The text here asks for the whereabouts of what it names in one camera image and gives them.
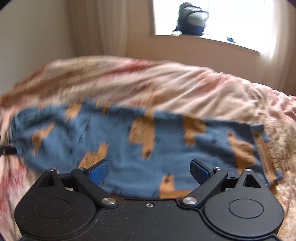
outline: bed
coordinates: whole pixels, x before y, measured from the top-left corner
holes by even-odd
[[[7,144],[11,119],[23,109],[42,109],[77,98],[188,113],[197,118],[264,122],[273,155],[284,174],[281,182],[270,187],[285,211],[278,236],[285,241],[296,239],[296,97],[206,67],[170,61],[111,56],[56,60],[1,96],[1,145]],[[27,168],[21,157],[1,157],[0,233],[4,240],[20,238],[13,212],[39,175]]]

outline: brown llama print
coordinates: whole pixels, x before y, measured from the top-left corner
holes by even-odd
[[[79,167],[85,167],[86,169],[90,168],[99,161],[105,159],[108,151],[108,144],[102,143],[99,147],[97,153],[87,152],[79,163]]]
[[[227,139],[234,152],[238,173],[242,173],[248,167],[255,166],[254,150],[250,143],[237,140],[233,131],[228,132]]]
[[[32,136],[32,145],[35,146],[35,149],[33,150],[33,156],[37,154],[41,147],[42,141],[52,132],[54,128],[54,122],[52,122],[47,128],[43,128],[39,131],[36,131],[33,133]]]
[[[71,105],[69,105],[69,107],[66,110],[66,123],[68,123],[69,120],[75,118],[78,115],[82,106],[82,102],[83,99],[80,98],[78,101],[73,101]]]
[[[186,115],[183,116],[183,126],[185,130],[184,138],[186,146],[194,146],[195,135],[204,134],[207,128],[203,120]]]
[[[109,101],[100,101],[98,100],[96,103],[96,108],[102,107],[102,114],[105,115],[108,113],[108,110],[110,108],[111,102]]]
[[[145,117],[137,117],[129,133],[129,143],[143,145],[142,157],[150,158],[154,149],[155,123],[152,110],[145,112]]]
[[[193,190],[178,190],[175,191],[175,181],[173,175],[165,175],[159,186],[159,198],[176,198],[181,199],[191,193]]]

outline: metal screw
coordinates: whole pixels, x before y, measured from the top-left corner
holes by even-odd
[[[146,207],[153,207],[154,204],[153,203],[146,203]]]
[[[102,199],[102,204],[105,204],[105,205],[114,205],[117,201],[115,198],[112,198],[112,197],[105,197]]]
[[[187,205],[193,205],[197,203],[197,199],[194,197],[185,197],[182,201]]]

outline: backpack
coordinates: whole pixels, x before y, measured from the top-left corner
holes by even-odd
[[[174,31],[202,36],[208,18],[208,11],[203,11],[200,7],[188,2],[183,3],[179,8],[178,24]]]

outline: window sill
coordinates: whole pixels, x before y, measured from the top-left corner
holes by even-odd
[[[250,51],[259,53],[259,51],[256,50],[255,48],[247,47],[247,46],[245,46],[243,44],[239,44],[239,43],[230,42],[230,41],[227,41],[226,39],[215,37],[215,36],[208,35],[208,34],[204,34],[202,36],[195,36],[195,35],[182,34],[181,32],[173,32],[171,35],[160,35],[160,34],[158,34],[158,35],[155,35],[155,36],[171,36],[171,37],[177,37],[177,38],[182,38],[182,39],[193,39],[193,38],[208,39],[208,40],[215,41],[215,42],[222,42],[222,43],[226,43],[226,44],[231,44],[231,45],[234,45],[234,46],[244,48],[246,50],[250,50]]]

